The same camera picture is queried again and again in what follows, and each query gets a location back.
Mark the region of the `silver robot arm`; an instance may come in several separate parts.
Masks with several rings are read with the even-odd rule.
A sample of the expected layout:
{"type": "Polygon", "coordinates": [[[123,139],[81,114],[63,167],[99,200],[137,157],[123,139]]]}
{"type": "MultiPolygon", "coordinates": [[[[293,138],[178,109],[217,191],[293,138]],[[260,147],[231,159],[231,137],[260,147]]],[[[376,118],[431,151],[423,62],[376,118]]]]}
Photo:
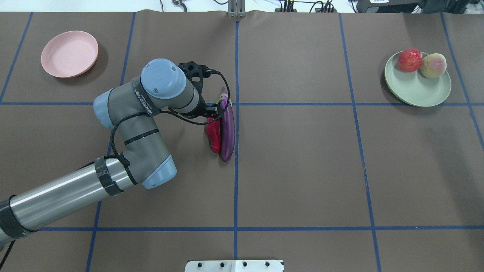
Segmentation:
{"type": "Polygon", "coordinates": [[[110,129],[111,154],[2,200],[1,248],[137,184],[152,189],[173,179],[177,169],[154,117],[167,114],[195,125],[197,117],[221,119],[228,107],[202,96],[203,79],[211,75],[223,76],[195,62],[155,59],[130,82],[98,96],[93,109],[110,129]]]}

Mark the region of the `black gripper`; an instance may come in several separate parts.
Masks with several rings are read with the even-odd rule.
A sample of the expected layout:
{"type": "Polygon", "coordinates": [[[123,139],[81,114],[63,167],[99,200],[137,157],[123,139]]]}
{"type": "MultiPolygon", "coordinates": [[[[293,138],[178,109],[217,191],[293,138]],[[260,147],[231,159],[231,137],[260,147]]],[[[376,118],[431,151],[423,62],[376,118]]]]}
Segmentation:
{"type": "Polygon", "coordinates": [[[216,103],[207,104],[199,102],[195,108],[185,114],[188,119],[195,119],[197,117],[206,117],[216,119],[224,114],[224,108],[216,103]]]}

